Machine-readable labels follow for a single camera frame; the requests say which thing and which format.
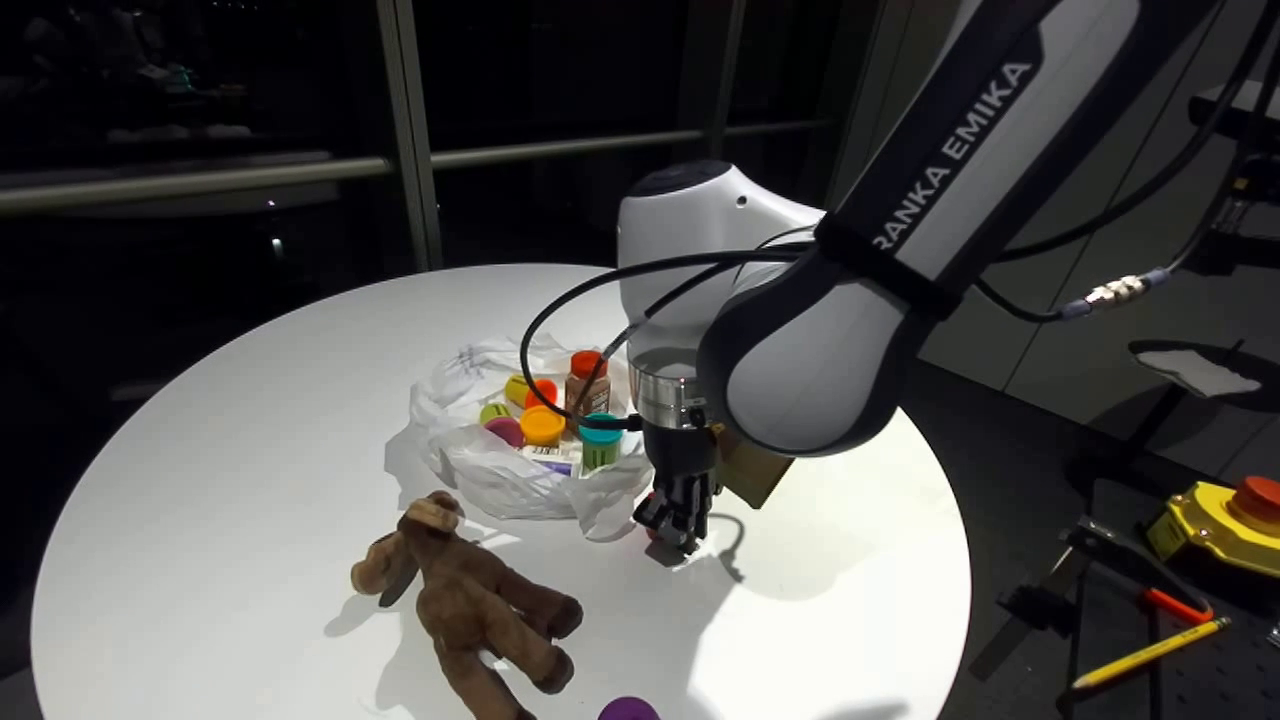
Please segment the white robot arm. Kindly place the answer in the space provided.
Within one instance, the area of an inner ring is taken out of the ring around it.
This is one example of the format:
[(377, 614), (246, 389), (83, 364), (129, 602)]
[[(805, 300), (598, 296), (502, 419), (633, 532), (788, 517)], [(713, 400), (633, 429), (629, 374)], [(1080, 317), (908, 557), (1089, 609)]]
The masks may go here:
[(966, 0), (851, 189), (797, 205), (728, 160), (618, 198), (633, 405), (655, 467), (635, 524), (708, 532), (716, 442), (828, 455), (894, 410), (900, 372), (1214, 0)]

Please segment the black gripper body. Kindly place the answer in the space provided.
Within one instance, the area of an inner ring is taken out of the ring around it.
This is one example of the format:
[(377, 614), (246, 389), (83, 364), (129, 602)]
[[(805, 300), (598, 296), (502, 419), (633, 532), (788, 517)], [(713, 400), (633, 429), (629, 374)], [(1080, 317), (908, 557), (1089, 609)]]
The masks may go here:
[(671, 502), (671, 535), (689, 506), (713, 506), (716, 437), (708, 429), (643, 429), (651, 492)]

